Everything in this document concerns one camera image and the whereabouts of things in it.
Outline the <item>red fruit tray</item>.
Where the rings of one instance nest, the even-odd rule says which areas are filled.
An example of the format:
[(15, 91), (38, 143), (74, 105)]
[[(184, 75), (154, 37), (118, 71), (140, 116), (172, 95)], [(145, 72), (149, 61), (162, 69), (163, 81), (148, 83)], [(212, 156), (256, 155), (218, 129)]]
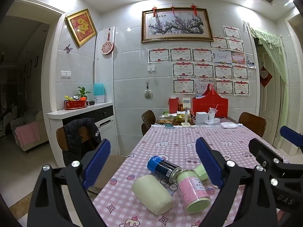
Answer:
[(65, 110), (75, 110), (87, 107), (85, 100), (65, 100), (64, 109)]

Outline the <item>red diamond door decoration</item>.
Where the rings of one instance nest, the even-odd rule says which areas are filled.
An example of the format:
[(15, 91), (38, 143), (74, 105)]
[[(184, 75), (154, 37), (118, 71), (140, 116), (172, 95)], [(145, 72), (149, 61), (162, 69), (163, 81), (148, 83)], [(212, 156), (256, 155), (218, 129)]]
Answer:
[(265, 88), (267, 84), (270, 82), (272, 79), (272, 75), (264, 66), (261, 67), (259, 71), (259, 76), (260, 76), (260, 83), (261, 85)]

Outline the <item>brown chair far left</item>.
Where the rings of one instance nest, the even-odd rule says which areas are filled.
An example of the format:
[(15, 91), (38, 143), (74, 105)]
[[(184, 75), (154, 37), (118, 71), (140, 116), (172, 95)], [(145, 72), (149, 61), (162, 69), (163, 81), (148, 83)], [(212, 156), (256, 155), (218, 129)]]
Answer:
[(147, 110), (141, 115), (141, 118), (143, 120), (143, 123), (141, 124), (141, 131), (142, 135), (145, 135), (151, 126), (155, 124), (156, 117), (152, 110)]

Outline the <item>white desk lamp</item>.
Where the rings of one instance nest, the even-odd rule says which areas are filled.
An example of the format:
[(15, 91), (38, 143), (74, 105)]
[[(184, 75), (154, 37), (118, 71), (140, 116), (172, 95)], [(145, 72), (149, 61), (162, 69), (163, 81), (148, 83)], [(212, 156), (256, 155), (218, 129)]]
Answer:
[(181, 126), (190, 127), (191, 125), (188, 122), (188, 117), (190, 116), (191, 99), (189, 97), (184, 97), (182, 99), (182, 104), (184, 108), (184, 122), (181, 123)]

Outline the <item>blue white humidifier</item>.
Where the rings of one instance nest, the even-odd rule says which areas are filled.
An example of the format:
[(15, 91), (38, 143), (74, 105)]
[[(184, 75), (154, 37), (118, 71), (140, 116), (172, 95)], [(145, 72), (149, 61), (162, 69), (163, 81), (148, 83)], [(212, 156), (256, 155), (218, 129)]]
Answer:
[(105, 102), (105, 89), (102, 83), (94, 84), (94, 101), (96, 103), (104, 103)]

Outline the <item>gold framed red artwork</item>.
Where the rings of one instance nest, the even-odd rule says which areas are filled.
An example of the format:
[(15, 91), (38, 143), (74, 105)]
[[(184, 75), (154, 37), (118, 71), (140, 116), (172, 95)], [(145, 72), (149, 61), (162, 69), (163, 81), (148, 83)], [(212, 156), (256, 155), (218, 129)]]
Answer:
[(97, 30), (88, 9), (67, 16), (65, 21), (78, 47), (82, 47), (97, 35)]

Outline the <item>white paper cup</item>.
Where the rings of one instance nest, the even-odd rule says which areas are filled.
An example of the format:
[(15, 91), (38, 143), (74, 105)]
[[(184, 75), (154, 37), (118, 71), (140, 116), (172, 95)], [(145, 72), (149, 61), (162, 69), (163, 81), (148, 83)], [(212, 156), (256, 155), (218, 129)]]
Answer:
[(136, 198), (155, 215), (162, 215), (174, 206), (170, 193), (153, 175), (138, 178), (131, 189)]

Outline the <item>small red box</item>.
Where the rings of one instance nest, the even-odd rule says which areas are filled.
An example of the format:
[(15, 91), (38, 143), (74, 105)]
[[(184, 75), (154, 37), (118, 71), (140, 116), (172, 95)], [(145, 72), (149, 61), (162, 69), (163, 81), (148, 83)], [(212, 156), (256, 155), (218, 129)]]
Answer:
[(179, 103), (179, 98), (178, 97), (170, 97), (169, 98), (169, 113), (174, 114), (177, 113), (178, 111), (178, 103)]

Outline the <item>purple butterfly wall sticker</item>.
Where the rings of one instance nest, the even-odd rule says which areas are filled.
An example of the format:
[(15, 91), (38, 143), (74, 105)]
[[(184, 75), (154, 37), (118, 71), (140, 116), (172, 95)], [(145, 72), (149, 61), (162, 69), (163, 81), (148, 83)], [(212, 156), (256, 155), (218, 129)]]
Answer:
[(71, 44), (68, 44), (68, 45), (65, 47), (64, 51), (65, 51), (66, 53), (70, 53), (72, 49), (73, 49), (73, 48), (71, 47)]

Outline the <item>red gift bag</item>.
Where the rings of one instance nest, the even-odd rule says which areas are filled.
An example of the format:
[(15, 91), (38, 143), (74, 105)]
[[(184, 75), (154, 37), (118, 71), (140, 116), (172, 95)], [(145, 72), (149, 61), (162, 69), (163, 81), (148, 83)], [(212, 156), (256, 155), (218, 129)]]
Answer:
[(215, 108), (217, 113), (215, 117), (227, 117), (229, 109), (229, 100), (221, 97), (214, 89), (212, 84), (208, 84), (202, 98), (193, 98), (193, 114), (197, 112), (208, 112), (210, 108)]

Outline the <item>cup with straws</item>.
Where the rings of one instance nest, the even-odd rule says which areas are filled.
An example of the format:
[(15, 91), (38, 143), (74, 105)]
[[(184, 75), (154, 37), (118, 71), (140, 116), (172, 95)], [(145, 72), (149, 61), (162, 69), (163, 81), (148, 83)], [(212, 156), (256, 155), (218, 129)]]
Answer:
[(216, 108), (209, 108), (209, 111), (208, 111), (208, 120), (214, 120), (216, 113), (217, 113), (217, 109)]

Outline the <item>green door curtain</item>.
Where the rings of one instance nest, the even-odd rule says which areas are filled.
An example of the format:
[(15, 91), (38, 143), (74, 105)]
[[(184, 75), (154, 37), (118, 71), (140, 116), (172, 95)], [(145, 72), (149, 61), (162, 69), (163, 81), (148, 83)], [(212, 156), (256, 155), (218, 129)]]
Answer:
[(264, 49), (270, 56), (272, 62), (274, 63), (281, 78), (280, 116), (278, 122), (277, 137), (275, 140), (275, 144), (273, 145), (275, 148), (279, 148), (283, 143), (283, 138), (279, 134), (279, 130), (283, 125), (287, 124), (289, 111), (289, 79), (286, 68), (286, 57), (284, 47), (280, 36), (270, 33), (269, 31), (266, 31), (261, 28), (254, 28), (249, 23), (246, 23), (245, 25), (247, 26), (250, 36), (255, 41), (256, 50), (254, 55), (256, 56), (256, 64), (258, 66), (257, 76), (259, 76), (257, 48), (264, 47)]

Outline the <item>pink cloth on sofa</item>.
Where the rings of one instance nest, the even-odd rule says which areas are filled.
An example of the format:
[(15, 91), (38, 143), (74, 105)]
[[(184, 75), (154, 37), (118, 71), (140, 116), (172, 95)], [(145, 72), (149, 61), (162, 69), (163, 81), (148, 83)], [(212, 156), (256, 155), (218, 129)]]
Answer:
[(16, 127), (15, 134), (22, 148), (27, 144), (41, 140), (38, 123), (36, 121)]

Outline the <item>white door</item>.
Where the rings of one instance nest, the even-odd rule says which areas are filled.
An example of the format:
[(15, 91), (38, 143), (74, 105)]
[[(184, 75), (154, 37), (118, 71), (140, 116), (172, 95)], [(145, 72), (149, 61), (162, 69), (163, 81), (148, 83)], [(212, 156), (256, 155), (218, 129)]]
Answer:
[(274, 145), (281, 107), (281, 78), (264, 47), (257, 48), (257, 57), (259, 69), (264, 66), (272, 75), (265, 88), (260, 84), (259, 115), (266, 120), (266, 130), (262, 137), (269, 144)]

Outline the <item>brown chair right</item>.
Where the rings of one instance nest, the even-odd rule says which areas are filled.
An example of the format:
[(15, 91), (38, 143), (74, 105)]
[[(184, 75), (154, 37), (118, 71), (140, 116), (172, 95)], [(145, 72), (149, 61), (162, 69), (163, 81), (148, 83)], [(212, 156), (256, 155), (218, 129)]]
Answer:
[(266, 130), (266, 120), (248, 112), (242, 112), (238, 122), (249, 130), (262, 137)]

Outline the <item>red round hanging ornament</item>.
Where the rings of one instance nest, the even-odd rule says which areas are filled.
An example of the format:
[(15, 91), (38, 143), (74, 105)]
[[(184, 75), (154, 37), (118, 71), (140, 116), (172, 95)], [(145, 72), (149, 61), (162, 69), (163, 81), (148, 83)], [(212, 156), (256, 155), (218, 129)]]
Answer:
[(108, 55), (113, 52), (115, 44), (110, 40), (110, 32), (111, 29), (109, 28), (108, 34), (107, 34), (107, 41), (102, 45), (101, 52), (103, 55)]

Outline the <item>brown chair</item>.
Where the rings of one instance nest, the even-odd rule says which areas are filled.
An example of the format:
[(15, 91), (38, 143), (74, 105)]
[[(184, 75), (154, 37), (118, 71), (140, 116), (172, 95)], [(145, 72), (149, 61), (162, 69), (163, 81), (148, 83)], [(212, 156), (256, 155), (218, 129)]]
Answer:
[(249, 130), (262, 137), (266, 130), (266, 120), (248, 112), (242, 112), (238, 122)]
[(155, 124), (156, 117), (152, 110), (147, 110), (141, 115), (141, 118), (143, 120), (143, 123), (141, 124), (141, 131), (142, 135), (145, 135), (151, 126)]

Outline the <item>blue black metal can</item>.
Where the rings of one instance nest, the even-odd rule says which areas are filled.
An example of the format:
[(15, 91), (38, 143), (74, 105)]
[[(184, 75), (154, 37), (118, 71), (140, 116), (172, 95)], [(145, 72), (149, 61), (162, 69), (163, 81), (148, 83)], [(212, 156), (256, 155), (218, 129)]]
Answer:
[(148, 160), (147, 168), (149, 171), (165, 179), (169, 183), (175, 183), (181, 167), (177, 166), (159, 156), (153, 156)]

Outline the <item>pink green label jar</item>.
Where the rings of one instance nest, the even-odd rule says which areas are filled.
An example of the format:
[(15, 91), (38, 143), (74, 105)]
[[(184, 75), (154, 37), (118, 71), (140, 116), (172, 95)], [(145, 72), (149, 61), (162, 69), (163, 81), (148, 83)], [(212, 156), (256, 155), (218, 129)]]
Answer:
[(206, 189), (194, 170), (182, 170), (178, 174), (176, 182), (188, 214), (199, 213), (210, 205), (211, 201)]

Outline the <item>plum blossom framed painting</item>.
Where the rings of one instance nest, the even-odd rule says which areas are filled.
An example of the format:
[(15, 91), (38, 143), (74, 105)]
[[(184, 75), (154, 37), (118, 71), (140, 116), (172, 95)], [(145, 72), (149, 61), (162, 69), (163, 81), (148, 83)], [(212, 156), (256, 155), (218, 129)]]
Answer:
[(208, 11), (204, 8), (170, 7), (143, 11), (141, 42), (200, 40), (212, 42)]

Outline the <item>white square box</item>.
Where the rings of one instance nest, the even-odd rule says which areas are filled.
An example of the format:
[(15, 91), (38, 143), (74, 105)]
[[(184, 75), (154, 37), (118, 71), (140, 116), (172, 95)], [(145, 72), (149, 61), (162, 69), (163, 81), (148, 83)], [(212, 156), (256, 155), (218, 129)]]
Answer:
[(206, 123), (208, 121), (208, 113), (196, 112), (196, 121), (199, 124)]

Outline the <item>small green potted plant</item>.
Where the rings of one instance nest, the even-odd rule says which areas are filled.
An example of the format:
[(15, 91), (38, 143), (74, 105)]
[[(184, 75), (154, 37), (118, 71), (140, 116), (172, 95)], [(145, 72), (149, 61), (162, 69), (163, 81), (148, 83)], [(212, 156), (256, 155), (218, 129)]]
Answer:
[(90, 91), (87, 91), (87, 90), (85, 89), (85, 87), (80, 87), (80, 86), (78, 86), (78, 94), (77, 94), (77, 97), (78, 97), (79, 100), (87, 100), (87, 99), (88, 99), (88, 97), (87, 97), (88, 94), (91, 94), (91, 92), (90, 92)]

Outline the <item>chair with black jacket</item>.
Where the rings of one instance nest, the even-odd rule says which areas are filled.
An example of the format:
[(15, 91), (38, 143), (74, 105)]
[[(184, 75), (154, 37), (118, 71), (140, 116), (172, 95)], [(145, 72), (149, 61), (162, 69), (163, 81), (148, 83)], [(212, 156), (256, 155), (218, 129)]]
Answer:
[[(80, 118), (58, 128), (56, 140), (62, 150), (64, 165), (68, 166), (75, 160), (80, 161), (87, 152), (96, 149), (102, 138), (93, 118)], [(99, 194), (113, 179), (115, 172), (125, 159), (126, 156), (110, 155), (95, 184), (88, 188), (88, 192)]]

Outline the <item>white wall switch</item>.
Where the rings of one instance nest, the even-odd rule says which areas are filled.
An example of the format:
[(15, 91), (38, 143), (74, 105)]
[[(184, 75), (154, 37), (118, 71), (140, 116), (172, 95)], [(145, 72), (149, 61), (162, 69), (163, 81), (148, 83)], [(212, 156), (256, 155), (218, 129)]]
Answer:
[(60, 78), (62, 79), (70, 79), (71, 78), (71, 71), (61, 71)]

